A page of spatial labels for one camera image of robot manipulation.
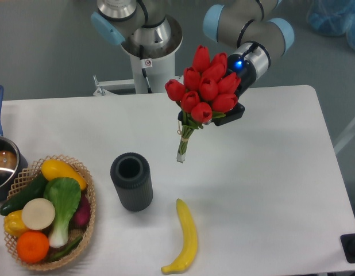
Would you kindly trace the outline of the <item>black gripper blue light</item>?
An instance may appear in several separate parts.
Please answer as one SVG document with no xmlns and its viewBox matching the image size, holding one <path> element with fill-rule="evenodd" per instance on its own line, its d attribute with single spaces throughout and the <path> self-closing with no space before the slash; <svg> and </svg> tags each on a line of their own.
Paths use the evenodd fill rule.
<svg viewBox="0 0 355 276">
<path fill-rule="evenodd" d="M 271 58 L 268 51 L 259 43 L 249 41 L 239 46 L 227 57 L 227 74 L 236 73 L 241 79 L 235 95 L 239 98 L 251 87 L 270 67 Z M 240 119 L 245 107 L 237 103 L 224 117 L 213 119 L 216 126 L 228 124 Z"/>
</svg>

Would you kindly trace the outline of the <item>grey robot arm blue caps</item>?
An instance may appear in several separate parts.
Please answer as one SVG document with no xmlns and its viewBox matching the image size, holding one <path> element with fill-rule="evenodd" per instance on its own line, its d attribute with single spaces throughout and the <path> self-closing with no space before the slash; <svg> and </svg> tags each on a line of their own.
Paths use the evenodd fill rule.
<svg viewBox="0 0 355 276">
<path fill-rule="evenodd" d="M 214 5 L 203 20 L 204 34 L 234 49 L 229 73 L 241 78 L 241 96 L 294 42 L 294 31 L 284 19 L 266 20 L 278 1 L 235 1 Z M 179 23 L 165 11 L 165 1 L 98 1 L 91 22 L 110 44 L 129 55 L 135 91 L 162 93 L 175 77 L 175 53 L 183 34 Z"/>
</svg>

